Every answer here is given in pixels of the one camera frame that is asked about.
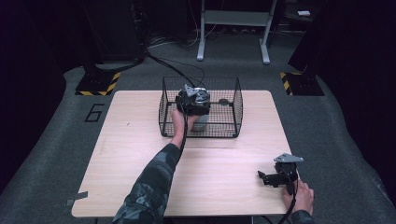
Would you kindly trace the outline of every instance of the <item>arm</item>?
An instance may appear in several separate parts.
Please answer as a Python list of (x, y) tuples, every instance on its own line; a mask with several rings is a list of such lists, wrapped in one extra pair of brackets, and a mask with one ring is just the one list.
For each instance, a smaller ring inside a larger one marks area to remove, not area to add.
[[(295, 181), (294, 187), (297, 188), (297, 194), (296, 204), (293, 207), (291, 215), (293, 224), (315, 223), (312, 218), (314, 212), (314, 191), (301, 180)], [(282, 199), (287, 208), (289, 208), (292, 198), (293, 196), (289, 195), (286, 189), (283, 189)]]
[[(188, 118), (189, 130), (198, 118)], [(183, 115), (173, 111), (172, 120), (172, 141), (157, 153), (137, 178), (113, 223), (162, 223), (184, 135)]]

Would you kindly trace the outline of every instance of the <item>person's right hand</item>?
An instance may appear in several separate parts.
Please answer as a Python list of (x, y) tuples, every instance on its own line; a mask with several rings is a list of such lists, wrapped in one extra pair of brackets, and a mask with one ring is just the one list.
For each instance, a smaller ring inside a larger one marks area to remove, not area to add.
[[(293, 184), (297, 189), (297, 194), (296, 204), (293, 207), (292, 213), (299, 210), (305, 210), (312, 216), (314, 213), (314, 191), (302, 180), (296, 180)], [(293, 195), (289, 195), (286, 188), (283, 189), (282, 193), (283, 203), (286, 205), (286, 208), (289, 208)]]

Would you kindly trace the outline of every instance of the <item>stand base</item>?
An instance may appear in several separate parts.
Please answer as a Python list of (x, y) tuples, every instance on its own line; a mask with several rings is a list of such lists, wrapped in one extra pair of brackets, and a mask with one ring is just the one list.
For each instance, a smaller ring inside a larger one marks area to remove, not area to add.
[(280, 73), (287, 95), (324, 96), (317, 80), (300, 73)]
[(116, 87), (120, 77), (118, 72), (109, 72), (98, 69), (94, 76), (85, 73), (76, 87), (75, 95), (109, 95)]

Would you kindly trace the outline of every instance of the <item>basket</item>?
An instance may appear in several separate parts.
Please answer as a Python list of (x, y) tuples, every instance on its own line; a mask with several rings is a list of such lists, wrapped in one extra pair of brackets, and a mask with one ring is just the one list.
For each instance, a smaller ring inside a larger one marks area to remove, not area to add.
[[(210, 93), (210, 112), (194, 122), (187, 137), (235, 138), (242, 126), (243, 100), (238, 78), (189, 77), (195, 87), (205, 88)], [(162, 136), (173, 137), (171, 118), (177, 109), (176, 96), (184, 85), (191, 83), (184, 77), (164, 77), (163, 96), (160, 101), (159, 125)]]

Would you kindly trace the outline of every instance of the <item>table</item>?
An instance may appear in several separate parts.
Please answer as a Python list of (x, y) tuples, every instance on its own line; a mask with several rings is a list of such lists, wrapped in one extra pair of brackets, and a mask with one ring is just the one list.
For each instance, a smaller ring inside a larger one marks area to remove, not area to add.
[[(117, 91), (92, 153), (74, 217), (113, 217), (146, 164), (169, 138), (158, 123), (161, 91)], [(275, 173), (290, 147), (269, 91), (242, 91), (237, 138), (188, 138), (175, 172), (166, 217), (284, 214), (282, 188), (264, 186), (257, 171)]]
[(246, 26), (264, 26), (263, 37), (259, 40), (262, 51), (262, 62), (270, 63), (267, 49), (267, 39), (270, 32), (272, 19), (276, 7), (276, 1), (272, 0), (269, 12), (246, 12), (246, 11), (219, 11), (205, 10), (205, 0), (201, 5), (201, 38), (198, 47), (197, 60), (202, 61), (205, 54), (205, 25), (206, 24), (223, 24), (223, 25), (246, 25)]

